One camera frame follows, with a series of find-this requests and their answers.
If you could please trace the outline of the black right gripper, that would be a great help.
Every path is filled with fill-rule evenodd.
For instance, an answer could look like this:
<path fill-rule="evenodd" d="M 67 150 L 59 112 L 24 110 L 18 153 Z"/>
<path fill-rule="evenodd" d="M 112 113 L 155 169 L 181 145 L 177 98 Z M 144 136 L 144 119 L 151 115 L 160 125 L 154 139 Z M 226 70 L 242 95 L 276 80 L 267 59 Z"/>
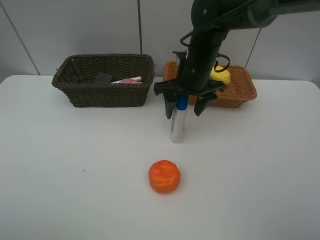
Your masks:
<path fill-rule="evenodd" d="M 208 80 L 202 90 L 194 90 L 183 86 L 178 82 L 177 79 L 171 79 L 167 81 L 156 82 L 153 90 L 156 96 L 163 94 L 165 115 L 167 119 L 171 119 L 177 104 L 177 97 L 175 94 L 196 96 L 197 100 L 194 105 L 194 113 L 196 116 L 200 116 L 201 113 L 218 98 L 215 92 L 223 92 L 225 87 L 226 85 L 223 82 Z"/>

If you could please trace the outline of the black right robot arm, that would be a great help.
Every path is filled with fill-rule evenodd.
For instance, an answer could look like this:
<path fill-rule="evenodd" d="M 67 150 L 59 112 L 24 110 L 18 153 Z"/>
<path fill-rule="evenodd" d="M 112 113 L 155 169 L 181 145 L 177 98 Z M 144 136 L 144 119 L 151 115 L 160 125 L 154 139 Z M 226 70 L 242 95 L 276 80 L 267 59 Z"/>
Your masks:
<path fill-rule="evenodd" d="M 191 8 L 193 30 L 180 39 L 186 51 L 175 52 L 176 78 L 154 85 L 162 94 L 168 119 L 181 97 L 196 96 L 194 113 L 199 116 L 224 91 L 223 83 L 210 79 L 218 66 L 222 42 L 231 30 L 265 28 L 277 16 L 318 11 L 318 0 L 195 0 Z"/>

